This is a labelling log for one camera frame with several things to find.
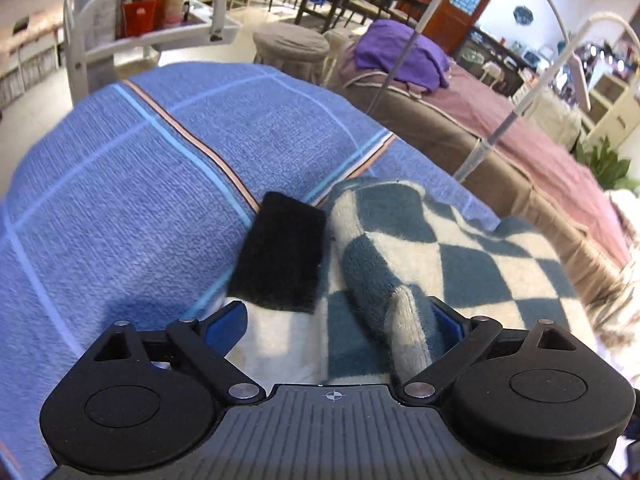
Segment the purple towel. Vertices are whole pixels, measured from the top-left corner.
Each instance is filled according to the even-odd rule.
[[[393,20],[377,20],[369,26],[355,47],[354,60],[358,68],[389,72],[414,30]],[[449,58],[433,41],[418,36],[414,47],[396,74],[396,80],[415,84],[433,92],[448,88],[445,72]]]

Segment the crosshair marking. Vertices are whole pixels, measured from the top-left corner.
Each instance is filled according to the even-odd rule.
[[[325,397],[329,400],[332,400],[333,402],[335,402],[336,400],[340,400],[343,395],[340,392],[336,392],[335,390],[332,392],[329,392],[328,394],[325,395]]]

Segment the round stool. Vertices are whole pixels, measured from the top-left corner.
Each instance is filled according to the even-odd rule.
[[[265,23],[254,31],[254,63],[319,85],[329,43],[321,34],[289,23]]]

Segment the folded blanket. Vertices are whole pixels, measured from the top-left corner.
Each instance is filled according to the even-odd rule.
[[[358,42],[354,60],[360,69],[389,72],[404,50],[413,29],[394,20],[376,20]],[[396,74],[396,80],[418,87],[417,91],[433,92],[448,88],[445,72],[449,58],[425,36],[418,36],[409,56]]]
[[[315,312],[251,304],[248,335],[230,355],[266,388],[410,379],[457,341],[428,296],[505,328],[550,318],[596,348],[558,257],[523,219],[489,234],[416,184],[372,178],[337,184],[324,208]]]

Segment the potted plant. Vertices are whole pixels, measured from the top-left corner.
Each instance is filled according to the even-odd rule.
[[[609,137],[605,137],[600,149],[593,148],[586,152],[578,142],[574,150],[575,160],[591,170],[593,176],[604,190],[629,189],[635,191],[640,187],[640,180],[627,176],[631,160],[618,158],[618,153],[611,149]]]

